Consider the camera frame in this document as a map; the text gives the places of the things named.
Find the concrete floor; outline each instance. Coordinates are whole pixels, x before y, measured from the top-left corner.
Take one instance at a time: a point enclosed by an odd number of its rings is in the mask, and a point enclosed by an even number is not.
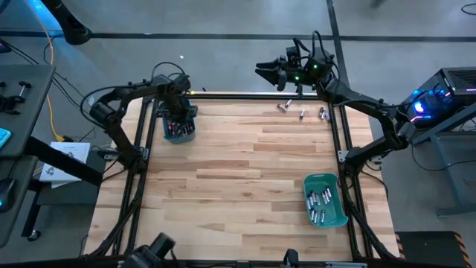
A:
[[[76,16],[95,33],[122,34],[310,34],[319,30],[332,35],[326,0],[143,0],[140,3],[115,0],[64,1]],[[379,9],[370,0],[334,0],[338,29],[345,36],[476,36],[476,16],[460,11],[473,1],[387,0]],[[41,13],[49,30],[58,26]],[[40,31],[36,20],[22,1],[12,1],[0,14],[0,31]],[[272,86],[254,73],[256,62],[273,60],[285,54],[291,40],[269,39],[92,39],[70,46],[54,40],[57,71],[83,94],[101,86],[138,81],[150,76],[160,61],[178,63],[191,76],[196,89],[208,91],[273,92]],[[45,38],[3,37],[38,61],[42,59]],[[324,42],[334,53],[334,43]],[[401,102],[441,67],[475,66],[474,42],[362,42],[344,41],[342,50],[353,90],[389,103]],[[0,64],[25,61],[15,54],[1,54]],[[164,73],[172,68],[161,69]],[[80,96],[69,89],[76,101]],[[62,135],[82,136],[91,128],[79,112],[51,87],[54,120]],[[52,141],[46,106],[33,134]],[[374,137],[381,135],[378,122],[371,120]],[[96,131],[89,140],[102,145],[107,137]],[[448,207],[452,199],[444,173],[419,169],[409,150],[391,153],[382,173],[388,185],[392,220],[397,231],[443,231],[461,234],[476,264],[476,214],[437,218],[435,209]],[[431,151],[416,149],[425,166],[440,167]],[[467,176],[474,165],[467,164]],[[9,244],[0,249],[0,262],[74,258],[87,233],[92,207],[44,207],[37,221],[43,236],[29,243],[19,236],[28,196]]]

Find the wooden tabletop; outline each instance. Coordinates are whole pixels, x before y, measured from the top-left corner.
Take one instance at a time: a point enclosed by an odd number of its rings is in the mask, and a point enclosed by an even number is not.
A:
[[[293,101],[286,114],[277,110],[275,100],[192,103],[199,106],[193,141],[171,144],[157,123],[137,246],[164,232],[176,241],[174,251],[182,259],[278,261],[291,248],[302,261],[351,260],[346,226],[312,226],[303,202],[306,175],[338,172],[330,125],[318,117],[325,103]],[[140,100],[131,102],[123,121],[131,140],[140,108]],[[306,114],[299,121],[302,109]],[[347,116],[354,146],[371,142],[367,116],[352,109]],[[105,176],[120,169],[113,167]],[[380,172],[365,170],[380,177]],[[96,249],[116,224],[125,179],[124,173],[102,184],[85,253]],[[368,223],[398,255],[382,185],[361,176],[361,190]],[[129,226],[125,230],[122,250]]]

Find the white paper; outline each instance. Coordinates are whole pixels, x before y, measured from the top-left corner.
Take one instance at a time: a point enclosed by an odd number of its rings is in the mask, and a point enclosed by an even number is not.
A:
[[[83,163],[86,163],[89,154],[89,148],[91,144],[87,142],[51,142],[50,146],[56,150],[63,152],[64,154],[73,157]],[[78,179],[75,176],[69,175],[59,168],[52,167],[51,165],[44,164],[42,174],[39,177],[41,182],[52,182],[51,187],[55,188],[64,185],[69,182],[77,182]]]

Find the table leg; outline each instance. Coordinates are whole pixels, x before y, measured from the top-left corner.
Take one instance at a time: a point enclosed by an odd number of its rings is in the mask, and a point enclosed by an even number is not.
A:
[[[30,137],[28,139],[25,154],[37,156],[40,161],[93,185],[99,186],[103,181],[103,174],[101,172],[65,155],[37,138]]]

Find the yellow cable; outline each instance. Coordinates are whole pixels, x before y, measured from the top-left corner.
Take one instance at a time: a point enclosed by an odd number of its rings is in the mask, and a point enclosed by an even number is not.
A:
[[[27,7],[30,9],[31,13],[35,16],[35,19],[37,22],[42,26],[43,31],[46,34],[46,38],[48,39],[48,44],[50,45],[50,51],[51,51],[51,59],[50,59],[50,65],[53,65],[54,62],[54,49],[53,49],[53,43],[51,42],[50,35],[48,34],[48,31],[46,30],[45,25],[43,24],[42,20],[38,17],[38,15],[35,13],[33,8],[31,8],[30,3],[28,3],[28,0],[23,0],[23,2],[27,5]],[[58,135],[57,131],[54,129],[54,124],[53,124],[53,109],[51,108],[51,100],[50,96],[46,95],[46,100],[48,101],[48,108],[50,109],[50,125],[51,125],[51,131],[53,131],[54,138],[57,141],[64,141],[65,139]]]

